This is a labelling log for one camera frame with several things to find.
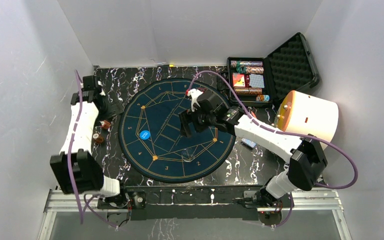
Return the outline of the red poker chip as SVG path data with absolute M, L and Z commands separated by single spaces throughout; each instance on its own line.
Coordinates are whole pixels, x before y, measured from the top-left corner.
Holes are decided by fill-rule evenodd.
M 107 120 L 101 120 L 100 121 L 100 127 L 102 129 L 108 130 L 111 127 L 111 123 Z

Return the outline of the blue small blind button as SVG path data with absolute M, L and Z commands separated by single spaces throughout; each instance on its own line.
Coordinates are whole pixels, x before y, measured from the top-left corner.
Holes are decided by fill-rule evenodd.
M 142 130 L 139 133 L 139 137 L 141 140 L 148 140 L 151 137 L 151 133 L 149 130 Z

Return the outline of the blue patterned card deck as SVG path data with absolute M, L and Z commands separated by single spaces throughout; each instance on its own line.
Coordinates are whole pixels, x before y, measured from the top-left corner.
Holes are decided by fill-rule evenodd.
M 250 149 L 254 149 L 257 145 L 255 142 L 253 142 L 249 139 L 246 139 L 246 138 L 242 138 L 241 142 L 242 142 L 242 144 L 244 144 L 245 146 L 247 146 Z

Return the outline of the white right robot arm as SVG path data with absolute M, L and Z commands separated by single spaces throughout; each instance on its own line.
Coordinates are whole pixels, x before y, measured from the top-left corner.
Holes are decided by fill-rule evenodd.
M 286 134 L 236 106 L 227 107 L 214 92 L 192 88 L 185 92 L 190 108 L 179 115 L 181 135 L 190 138 L 209 127 L 235 137 L 251 140 L 289 165 L 270 178 L 259 192 L 244 197 L 245 205 L 275 207 L 284 195 L 296 189 L 310 191 L 317 183 L 328 161 L 322 145 L 313 135 Z

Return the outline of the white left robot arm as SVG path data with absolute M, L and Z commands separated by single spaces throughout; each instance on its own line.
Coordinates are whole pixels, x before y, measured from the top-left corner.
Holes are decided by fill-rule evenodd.
M 50 158 L 50 167 L 66 195 L 74 193 L 75 183 L 79 194 L 110 197 L 117 208 L 129 203 L 129 194 L 123 191 L 120 181 L 104 175 L 100 164 L 92 156 L 95 126 L 119 114 L 112 106 L 97 76 L 84 76 L 81 91 L 72 95 L 71 119 L 66 140 L 58 154 Z

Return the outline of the clear plastic dealer button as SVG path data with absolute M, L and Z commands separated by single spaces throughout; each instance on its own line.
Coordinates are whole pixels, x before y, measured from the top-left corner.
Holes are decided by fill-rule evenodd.
M 189 147 L 185 148 L 181 152 L 181 159 L 183 162 L 190 163 L 195 159 L 195 148 Z

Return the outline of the round blue poker mat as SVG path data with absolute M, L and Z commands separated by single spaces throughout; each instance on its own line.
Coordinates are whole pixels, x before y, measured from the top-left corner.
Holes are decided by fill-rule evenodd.
M 169 184 L 198 180 L 218 169 L 234 148 L 236 137 L 213 126 L 191 137 L 181 135 L 179 114 L 191 106 L 185 96 L 188 87 L 210 90 L 228 104 L 208 84 L 167 78 L 140 90 L 124 108 L 118 125 L 119 145 L 132 167 L 147 178 Z M 143 130 L 150 131 L 149 139 L 140 139 Z M 182 161 L 186 148 L 195 148 L 192 162 Z

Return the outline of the poker chip row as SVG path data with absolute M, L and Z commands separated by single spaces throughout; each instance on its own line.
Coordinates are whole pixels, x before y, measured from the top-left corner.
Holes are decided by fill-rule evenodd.
M 245 61 L 245 60 L 233 60 L 230 62 L 230 66 L 232 68 L 255 68 L 255 67 L 263 67 L 262 61 Z
M 236 72 L 239 74 L 256 74 L 256 75 L 262 75 L 264 73 L 264 68 L 262 66 L 258 67 L 237 67 Z
M 263 94 L 263 89 L 258 88 L 258 87 L 235 87 L 234 92 L 237 95 L 241 96 L 256 96 L 256 95 L 262 95 Z

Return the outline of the red card deck box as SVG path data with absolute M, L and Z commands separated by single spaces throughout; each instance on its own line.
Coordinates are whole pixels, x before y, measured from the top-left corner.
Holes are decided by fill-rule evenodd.
M 234 87 L 246 87 L 245 75 L 241 73 L 233 73 L 232 84 Z

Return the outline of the top poker chip row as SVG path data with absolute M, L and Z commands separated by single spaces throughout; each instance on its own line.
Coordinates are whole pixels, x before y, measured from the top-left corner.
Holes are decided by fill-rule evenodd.
M 230 66 L 232 68 L 255 68 L 255 67 L 263 67 L 262 61 L 245 61 L 245 60 L 233 60 L 230 62 Z

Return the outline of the short poker chip stack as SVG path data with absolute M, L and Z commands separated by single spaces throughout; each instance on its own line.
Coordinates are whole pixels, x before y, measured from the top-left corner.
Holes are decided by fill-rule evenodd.
M 270 96 L 266 94 L 259 94 L 256 96 L 255 100 L 257 102 L 269 102 L 270 101 Z

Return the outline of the blue card deck in case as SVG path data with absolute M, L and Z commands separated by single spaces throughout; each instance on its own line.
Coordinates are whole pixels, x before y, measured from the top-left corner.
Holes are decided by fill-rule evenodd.
M 250 74 L 249 75 L 249 86 L 252 88 L 265 88 L 264 76 L 261 74 Z

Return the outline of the black foam-lined carrying case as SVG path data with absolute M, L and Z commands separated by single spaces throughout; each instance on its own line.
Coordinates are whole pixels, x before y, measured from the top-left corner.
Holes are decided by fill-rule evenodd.
M 247 107 L 267 108 L 273 104 L 278 105 L 290 91 L 308 93 L 321 80 L 310 45 L 300 32 L 295 33 L 267 57 L 229 57 L 226 70 L 221 74 L 233 86 L 232 74 L 237 73 L 237 70 L 230 66 L 231 61 L 263 62 L 265 88 L 262 88 L 262 94 L 269 95 L 270 101 L 256 101 L 257 95 L 237 94 Z

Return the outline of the white cylindrical drum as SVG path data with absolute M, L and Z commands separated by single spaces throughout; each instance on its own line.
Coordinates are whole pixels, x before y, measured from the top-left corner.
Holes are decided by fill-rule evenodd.
M 339 121 L 335 102 L 296 90 L 290 91 L 277 110 L 274 127 L 298 134 L 311 134 L 331 142 Z

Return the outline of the aluminium mounting rail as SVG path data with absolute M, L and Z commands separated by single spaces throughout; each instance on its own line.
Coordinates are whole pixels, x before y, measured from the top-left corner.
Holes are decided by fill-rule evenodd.
M 236 218 L 255 210 L 260 215 L 273 212 L 273 207 L 253 203 L 257 185 L 220 186 L 130 186 L 127 193 L 140 220 L 162 218 L 209 218 L 208 213 L 192 208 L 215 210 L 215 218 Z M 350 240 L 344 208 L 336 190 L 316 187 L 311 191 L 296 190 L 284 195 L 276 205 L 284 211 L 332 211 L 339 236 Z

